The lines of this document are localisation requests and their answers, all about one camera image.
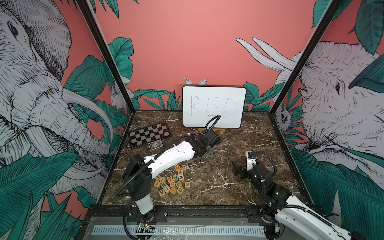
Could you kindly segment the wooden block green D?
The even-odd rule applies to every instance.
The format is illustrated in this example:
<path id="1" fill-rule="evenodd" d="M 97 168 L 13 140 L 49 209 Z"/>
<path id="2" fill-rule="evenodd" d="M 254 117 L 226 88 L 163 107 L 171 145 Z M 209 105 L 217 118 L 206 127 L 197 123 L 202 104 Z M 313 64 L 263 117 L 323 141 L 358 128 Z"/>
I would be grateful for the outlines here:
<path id="1" fill-rule="evenodd" d="M 184 192 L 184 189 L 183 189 L 182 187 L 180 187 L 180 188 L 177 189 L 177 192 L 178 192 L 179 194 L 182 194 L 182 193 Z"/>

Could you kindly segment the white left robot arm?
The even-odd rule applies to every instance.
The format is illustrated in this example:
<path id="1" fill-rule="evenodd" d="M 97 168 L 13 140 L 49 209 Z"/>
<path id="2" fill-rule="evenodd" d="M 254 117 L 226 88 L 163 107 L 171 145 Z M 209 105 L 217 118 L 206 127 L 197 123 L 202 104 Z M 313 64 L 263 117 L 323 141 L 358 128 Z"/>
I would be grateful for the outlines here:
<path id="1" fill-rule="evenodd" d="M 152 179 L 181 162 L 204 156 L 209 148 L 220 142 L 219 135 L 210 129 L 196 135 L 181 136 L 158 154 L 133 156 L 123 174 L 124 184 L 114 194 L 114 198 L 121 197 L 122 191 L 127 190 L 143 216 L 153 215 L 155 207 L 150 195 Z"/>

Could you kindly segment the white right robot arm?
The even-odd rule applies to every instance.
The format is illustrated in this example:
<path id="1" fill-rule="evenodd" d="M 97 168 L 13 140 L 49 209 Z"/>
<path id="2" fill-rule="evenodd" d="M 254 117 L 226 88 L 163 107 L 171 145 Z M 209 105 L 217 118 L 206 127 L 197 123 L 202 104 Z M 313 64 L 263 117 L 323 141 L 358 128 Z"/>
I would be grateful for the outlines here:
<path id="1" fill-rule="evenodd" d="M 349 232 L 328 221 L 321 214 L 288 189 L 275 183 L 273 176 L 277 173 L 274 162 L 273 172 L 256 159 L 248 159 L 245 165 L 232 162 L 235 175 L 250 181 L 251 186 L 260 194 L 264 205 L 258 212 L 264 222 L 283 225 L 306 240 L 364 240 L 357 231 Z"/>

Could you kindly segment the wooden easel stand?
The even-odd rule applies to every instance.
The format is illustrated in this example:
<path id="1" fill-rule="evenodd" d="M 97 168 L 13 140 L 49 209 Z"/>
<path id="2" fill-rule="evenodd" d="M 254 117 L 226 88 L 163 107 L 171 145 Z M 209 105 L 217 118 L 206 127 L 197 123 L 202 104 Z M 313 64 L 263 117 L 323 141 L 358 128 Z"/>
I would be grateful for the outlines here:
<path id="1" fill-rule="evenodd" d="M 205 131 L 204 128 L 198 128 L 199 133 L 202 133 L 204 131 Z M 215 131 L 216 133 L 219 133 L 219 134 L 223 134 L 225 132 L 225 129 L 213 128 L 213 131 Z"/>

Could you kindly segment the white dry-erase board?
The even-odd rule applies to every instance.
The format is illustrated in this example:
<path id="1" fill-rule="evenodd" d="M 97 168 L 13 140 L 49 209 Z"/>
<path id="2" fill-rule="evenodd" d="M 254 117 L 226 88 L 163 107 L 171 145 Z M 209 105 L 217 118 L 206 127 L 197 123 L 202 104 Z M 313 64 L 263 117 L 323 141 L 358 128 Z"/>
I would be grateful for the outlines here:
<path id="1" fill-rule="evenodd" d="M 210 119 L 220 115 L 216 128 L 240 128 L 246 93 L 244 87 L 184 86 L 183 126 L 202 128 Z"/>

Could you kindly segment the playing card deck box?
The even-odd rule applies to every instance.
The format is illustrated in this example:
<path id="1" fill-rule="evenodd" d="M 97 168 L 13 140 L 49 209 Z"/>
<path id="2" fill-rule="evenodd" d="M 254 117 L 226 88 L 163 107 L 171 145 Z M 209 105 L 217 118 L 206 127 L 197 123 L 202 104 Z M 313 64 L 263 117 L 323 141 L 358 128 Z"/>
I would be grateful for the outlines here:
<path id="1" fill-rule="evenodd" d="M 151 152 L 157 149 L 161 149 L 163 147 L 164 145 L 162 140 L 156 140 L 154 142 L 149 143 L 149 149 Z"/>

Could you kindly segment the wooden block brown I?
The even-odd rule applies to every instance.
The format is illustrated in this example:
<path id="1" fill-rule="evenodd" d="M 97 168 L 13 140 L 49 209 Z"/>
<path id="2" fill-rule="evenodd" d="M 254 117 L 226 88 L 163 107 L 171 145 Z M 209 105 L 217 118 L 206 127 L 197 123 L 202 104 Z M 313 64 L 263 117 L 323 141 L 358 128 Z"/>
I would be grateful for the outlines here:
<path id="1" fill-rule="evenodd" d="M 164 187 L 163 187 L 163 189 L 164 189 L 164 191 L 166 192 L 166 194 L 168 194 L 169 192 L 170 192 L 170 187 L 168 186 L 168 185 L 165 185 Z"/>

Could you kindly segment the black white chessboard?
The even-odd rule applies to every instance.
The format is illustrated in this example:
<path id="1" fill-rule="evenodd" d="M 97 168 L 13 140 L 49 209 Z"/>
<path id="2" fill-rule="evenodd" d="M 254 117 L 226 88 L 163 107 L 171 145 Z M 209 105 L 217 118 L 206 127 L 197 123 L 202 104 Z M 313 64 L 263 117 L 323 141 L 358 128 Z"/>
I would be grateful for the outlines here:
<path id="1" fill-rule="evenodd" d="M 166 122 L 144 127 L 129 132 L 130 147 L 135 149 L 157 140 L 164 140 L 172 136 L 171 130 Z"/>

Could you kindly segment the wooden block green V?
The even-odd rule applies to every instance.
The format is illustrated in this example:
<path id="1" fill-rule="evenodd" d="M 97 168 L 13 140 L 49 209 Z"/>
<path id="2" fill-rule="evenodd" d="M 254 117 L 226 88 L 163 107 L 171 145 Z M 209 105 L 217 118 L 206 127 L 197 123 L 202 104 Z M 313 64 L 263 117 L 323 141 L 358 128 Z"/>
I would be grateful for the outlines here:
<path id="1" fill-rule="evenodd" d="M 167 195 L 167 193 L 165 192 L 164 189 L 162 189 L 162 190 L 159 191 L 159 195 L 160 195 L 161 198 L 163 198 L 163 197 L 165 197 Z"/>

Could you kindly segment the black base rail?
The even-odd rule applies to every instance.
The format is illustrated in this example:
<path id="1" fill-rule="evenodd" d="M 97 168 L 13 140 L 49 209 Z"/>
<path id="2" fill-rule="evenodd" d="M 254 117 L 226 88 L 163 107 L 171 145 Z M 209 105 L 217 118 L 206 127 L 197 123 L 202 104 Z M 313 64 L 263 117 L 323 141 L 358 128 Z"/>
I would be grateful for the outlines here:
<path id="1" fill-rule="evenodd" d="M 172 218 L 177 223 L 182 218 L 187 220 L 220 220 L 245 219 L 246 223 L 267 225 L 262 220 L 260 206 L 226 206 L 226 205 L 155 205 L 148 214 L 143 215 L 137 207 L 132 205 L 92 205 L 82 225 L 90 225 L 91 221 L 100 220 L 103 225 L 109 223 L 121 224 L 123 217 L 128 218 L 129 223 L 140 223 L 154 217 L 151 224 L 170 223 Z"/>

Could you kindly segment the black enclosure frame post right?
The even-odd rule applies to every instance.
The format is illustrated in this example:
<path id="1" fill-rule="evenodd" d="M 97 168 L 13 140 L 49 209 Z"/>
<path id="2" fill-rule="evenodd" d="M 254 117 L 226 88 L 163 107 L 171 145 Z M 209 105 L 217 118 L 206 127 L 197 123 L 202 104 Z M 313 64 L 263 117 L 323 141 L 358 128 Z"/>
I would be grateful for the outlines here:
<path id="1" fill-rule="evenodd" d="M 312 52 L 314 51 L 316 45 L 322 38 L 324 32 L 327 30 L 329 24 L 331 23 L 333 17 L 335 16 L 337 10 L 343 3 L 342 0 L 334 0 L 330 1 L 327 5 L 325 12 L 323 13 L 319 24 L 317 25 L 315 31 L 313 32 L 308 44 L 306 45 L 301 57 L 299 58 L 298 63 L 295 65 L 294 69 L 292 70 L 292 73 L 290 74 L 287 82 L 285 83 L 281 93 L 279 94 L 276 102 L 274 103 L 273 107 L 271 108 L 269 114 L 274 115 L 280 106 L 280 104 L 283 102 L 285 96 L 289 92 L 289 90 L 292 88 L 293 84 L 295 83 L 296 79 L 299 76 L 299 73 L 305 66 L 307 60 L 311 56 Z"/>

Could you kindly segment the black enclosure frame post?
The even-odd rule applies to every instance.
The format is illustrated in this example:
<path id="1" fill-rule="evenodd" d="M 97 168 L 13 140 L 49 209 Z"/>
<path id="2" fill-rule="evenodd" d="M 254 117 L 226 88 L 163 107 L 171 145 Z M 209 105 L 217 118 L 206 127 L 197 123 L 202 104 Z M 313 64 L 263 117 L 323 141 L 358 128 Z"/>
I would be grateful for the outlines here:
<path id="1" fill-rule="evenodd" d="M 102 56 L 105 62 L 107 63 L 109 70 L 111 71 L 111 74 L 119 90 L 121 91 L 121 94 L 123 95 L 124 101 L 127 104 L 128 109 L 134 115 L 136 113 L 135 107 L 127 93 L 127 88 L 123 84 L 122 77 L 119 73 L 115 60 L 111 54 L 111 51 L 107 45 L 106 39 L 101 31 L 99 23 L 97 22 L 96 15 L 93 9 L 91 9 L 92 7 L 91 3 L 89 3 L 88 1 L 80 1 L 80 0 L 77 0 L 76 3 L 102 53 Z"/>
<path id="2" fill-rule="evenodd" d="M 317 25 L 315 31 L 313 32 L 308 44 L 306 45 L 301 57 L 299 58 L 298 63 L 295 65 L 294 69 L 292 70 L 292 73 L 290 74 L 287 82 L 285 83 L 281 93 L 279 94 L 276 102 L 274 103 L 273 107 L 271 108 L 269 114 L 274 115 L 280 106 L 280 104 L 283 102 L 285 96 L 289 92 L 289 90 L 292 88 L 293 84 L 295 83 L 296 79 L 299 76 L 299 73 L 305 66 L 307 60 L 311 56 L 312 52 L 314 51 L 316 45 L 322 38 L 324 32 L 327 30 L 329 24 L 331 23 L 333 17 L 335 16 L 337 10 L 343 3 L 342 0 L 334 0 L 330 1 L 327 5 L 325 12 L 323 13 L 319 24 Z"/>

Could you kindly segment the black enclosure frame post left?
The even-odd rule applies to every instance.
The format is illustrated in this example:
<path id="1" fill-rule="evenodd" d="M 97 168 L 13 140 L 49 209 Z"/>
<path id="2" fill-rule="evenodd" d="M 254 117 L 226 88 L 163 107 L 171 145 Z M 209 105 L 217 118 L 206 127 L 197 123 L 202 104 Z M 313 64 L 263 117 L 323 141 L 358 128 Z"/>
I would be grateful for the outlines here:
<path id="1" fill-rule="evenodd" d="M 111 54 L 111 51 L 107 45 L 106 39 L 101 31 L 99 23 L 97 22 L 96 15 L 93 9 L 91 9 L 92 7 L 91 3 L 89 3 L 88 1 L 80 1 L 80 0 L 77 0 L 76 3 L 102 53 L 102 56 L 105 62 L 107 63 L 109 70 L 111 71 L 111 74 L 119 90 L 121 91 L 121 94 L 123 95 L 124 101 L 127 104 L 128 109 L 134 115 L 136 113 L 135 107 L 127 93 L 127 88 L 123 84 L 122 77 L 119 73 L 115 60 Z"/>

